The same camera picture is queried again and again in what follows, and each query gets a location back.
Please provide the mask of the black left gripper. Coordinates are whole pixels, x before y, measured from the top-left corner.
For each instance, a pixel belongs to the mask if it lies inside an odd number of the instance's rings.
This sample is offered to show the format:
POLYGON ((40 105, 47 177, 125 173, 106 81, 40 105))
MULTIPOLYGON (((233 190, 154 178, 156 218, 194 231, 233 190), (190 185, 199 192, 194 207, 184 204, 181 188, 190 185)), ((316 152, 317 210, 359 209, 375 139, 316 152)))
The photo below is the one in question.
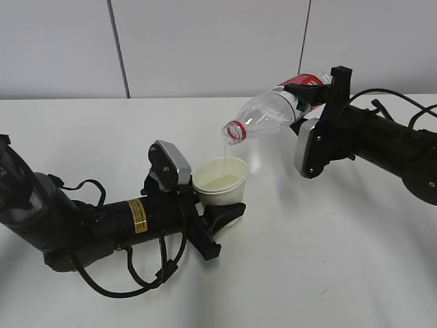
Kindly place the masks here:
POLYGON ((146 239, 152 240, 160 234, 184 233, 204 260, 215 259, 220 254, 221 246, 212 236, 243 216, 246 210, 246 204, 242 202, 207 205, 203 221, 196 208, 199 198, 192 181, 166 189, 156 174, 147 175, 141 194, 147 221, 146 239))

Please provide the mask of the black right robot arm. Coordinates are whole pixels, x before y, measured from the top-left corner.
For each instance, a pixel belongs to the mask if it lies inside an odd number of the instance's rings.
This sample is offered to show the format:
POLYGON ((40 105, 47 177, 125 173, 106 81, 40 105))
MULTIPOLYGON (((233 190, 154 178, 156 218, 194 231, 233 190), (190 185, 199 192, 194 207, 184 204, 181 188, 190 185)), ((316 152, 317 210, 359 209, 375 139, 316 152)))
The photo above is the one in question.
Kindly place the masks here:
POLYGON ((352 69, 337 66, 330 74, 329 85, 289 83, 284 87, 311 106, 324 106, 320 117, 301 119, 290 126, 298 137, 294 165, 300 175, 312 179, 332 161, 360 157, 401 178, 411 194, 435 205, 436 134, 414 129, 422 115, 435 115, 434 108, 397 93, 420 110, 404 126, 376 99, 373 111, 351 104, 359 97, 350 95, 352 69))

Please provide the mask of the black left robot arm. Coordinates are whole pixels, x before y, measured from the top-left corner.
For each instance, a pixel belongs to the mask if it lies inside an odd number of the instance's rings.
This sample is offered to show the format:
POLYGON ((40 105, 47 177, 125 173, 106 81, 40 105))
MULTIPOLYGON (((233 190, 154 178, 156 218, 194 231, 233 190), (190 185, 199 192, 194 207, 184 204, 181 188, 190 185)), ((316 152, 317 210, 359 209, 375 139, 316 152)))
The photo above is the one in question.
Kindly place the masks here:
POLYGON ((190 165, 176 146, 155 141, 148 159, 141 197, 112 204, 100 197, 92 205, 71 200, 60 178, 32 171, 2 135, 1 223, 40 250, 56 272, 74 271, 73 256, 88 266, 122 247, 177 233, 205 260, 216 258, 221 247, 214 235, 246 206, 232 201, 199 213, 190 165))

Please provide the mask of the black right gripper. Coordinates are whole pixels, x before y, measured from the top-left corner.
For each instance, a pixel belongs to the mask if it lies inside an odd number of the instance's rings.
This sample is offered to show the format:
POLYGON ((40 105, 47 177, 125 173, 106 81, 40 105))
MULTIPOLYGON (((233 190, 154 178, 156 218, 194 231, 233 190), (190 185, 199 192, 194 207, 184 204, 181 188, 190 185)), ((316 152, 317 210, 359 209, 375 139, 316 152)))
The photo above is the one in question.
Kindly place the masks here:
POLYGON ((350 99, 352 69, 337 66, 331 69, 330 84, 301 85, 290 83, 284 90, 311 106, 323 105, 319 118, 300 118, 290 125, 296 135, 318 134, 318 145, 322 151, 324 164, 345 159, 350 156, 348 132, 342 128, 340 117, 350 99))

